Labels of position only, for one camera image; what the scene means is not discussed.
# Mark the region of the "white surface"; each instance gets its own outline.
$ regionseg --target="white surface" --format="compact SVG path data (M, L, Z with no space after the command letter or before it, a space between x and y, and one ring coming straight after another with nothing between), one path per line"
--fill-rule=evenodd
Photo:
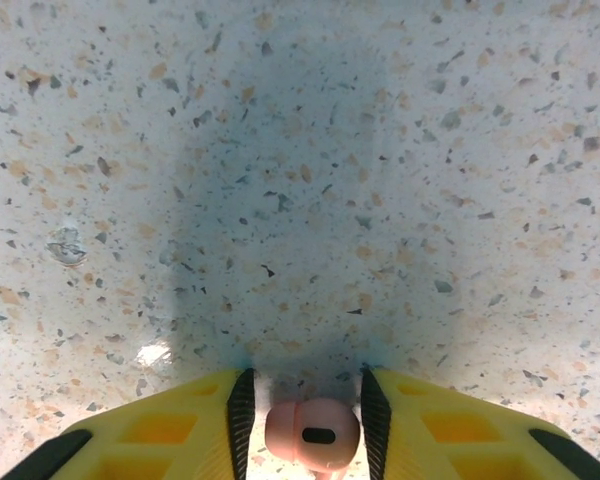
M210 371L353 400L362 362L600 458L600 1L0 2L0 473Z

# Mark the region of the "black hole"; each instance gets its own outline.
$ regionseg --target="black hole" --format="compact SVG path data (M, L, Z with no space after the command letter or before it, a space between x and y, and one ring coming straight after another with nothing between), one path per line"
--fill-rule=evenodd
M336 441L336 434L329 428L305 428L302 439L307 443L330 445Z

